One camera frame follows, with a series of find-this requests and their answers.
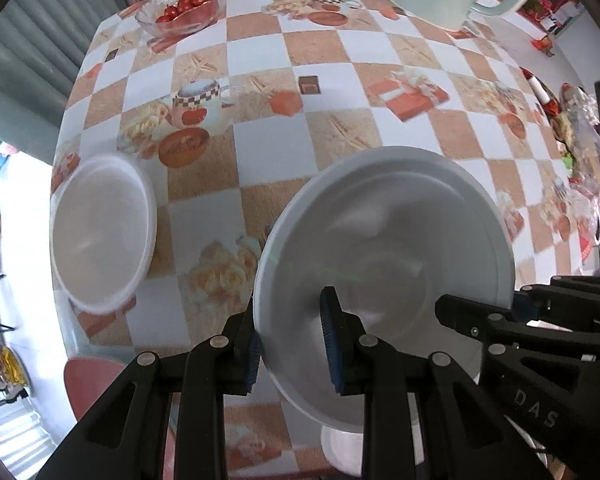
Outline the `large white foam bowl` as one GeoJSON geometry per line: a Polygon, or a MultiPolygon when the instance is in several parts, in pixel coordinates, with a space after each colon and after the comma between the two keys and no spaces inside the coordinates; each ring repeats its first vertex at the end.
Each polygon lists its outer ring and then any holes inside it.
{"type": "Polygon", "coordinates": [[[321,425],[358,432],[363,401],[336,393],[320,321],[323,288],[366,329],[412,356],[443,351],[470,377],[481,346],[441,325],[443,295],[508,307],[515,265],[480,183],[451,159],[388,146],[349,156],[294,196],[265,243],[253,316],[272,381],[321,425]]]}

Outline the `white foam bowl far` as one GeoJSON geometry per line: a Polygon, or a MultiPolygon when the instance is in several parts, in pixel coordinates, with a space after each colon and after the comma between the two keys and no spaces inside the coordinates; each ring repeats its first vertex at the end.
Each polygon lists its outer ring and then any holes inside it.
{"type": "Polygon", "coordinates": [[[329,463],[362,479],[478,479],[477,385],[448,354],[393,353],[340,367],[343,396],[363,400],[357,430],[321,429],[329,463]]]}

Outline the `snack tray with packets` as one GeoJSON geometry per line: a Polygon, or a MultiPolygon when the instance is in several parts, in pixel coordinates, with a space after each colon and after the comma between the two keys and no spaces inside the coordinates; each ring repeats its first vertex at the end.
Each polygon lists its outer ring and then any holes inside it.
{"type": "Polygon", "coordinates": [[[565,82],[558,94],[534,73],[522,72],[533,91],[566,166],[577,220],[581,259],[600,258],[600,118],[597,102],[565,82]]]}

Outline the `yellow container on floor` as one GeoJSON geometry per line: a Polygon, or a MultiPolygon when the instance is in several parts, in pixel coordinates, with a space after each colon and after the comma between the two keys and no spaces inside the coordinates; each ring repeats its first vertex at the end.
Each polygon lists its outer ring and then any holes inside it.
{"type": "Polygon", "coordinates": [[[0,374],[9,385],[29,385],[26,370],[12,350],[3,346],[0,351],[0,374]]]}

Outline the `checkered patterned tablecloth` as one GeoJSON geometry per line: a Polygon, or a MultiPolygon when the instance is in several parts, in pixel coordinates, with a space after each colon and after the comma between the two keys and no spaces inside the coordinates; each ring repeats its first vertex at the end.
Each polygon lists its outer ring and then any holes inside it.
{"type": "Polygon", "coordinates": [[[568,171],[501,20],[446,32],[388,0],[226,0],[210,27],[165,46],[137,7],[107,12],[62,118],[59,193],[79,164],[129,156],[150,177],[157,240],[113,311],[56,304],[71,353],[180,353],[251,294],[260,244],[310,177],[408,145],[454,159],[498,204],[518,284],[582,266],[568,171]]]}

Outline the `glass bowl of tomatoes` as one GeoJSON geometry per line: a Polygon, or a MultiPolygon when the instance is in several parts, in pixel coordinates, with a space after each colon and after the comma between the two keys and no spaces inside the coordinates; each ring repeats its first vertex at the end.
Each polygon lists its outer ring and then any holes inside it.
{"type": "Polygon", "coordinates": [[[147,0],[135,19],[152,38],[187,36],[214,24],[225,6],[226,0],[147,0]]]}

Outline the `grey corrugated cabinet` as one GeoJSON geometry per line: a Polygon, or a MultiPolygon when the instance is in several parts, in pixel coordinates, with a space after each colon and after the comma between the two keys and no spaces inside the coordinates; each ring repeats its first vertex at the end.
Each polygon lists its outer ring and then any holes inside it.
{"type": "Polygon", "coordinates": [[[0,0],[0,140],[52,162],[99,24],[124,0],[0,0]]]}

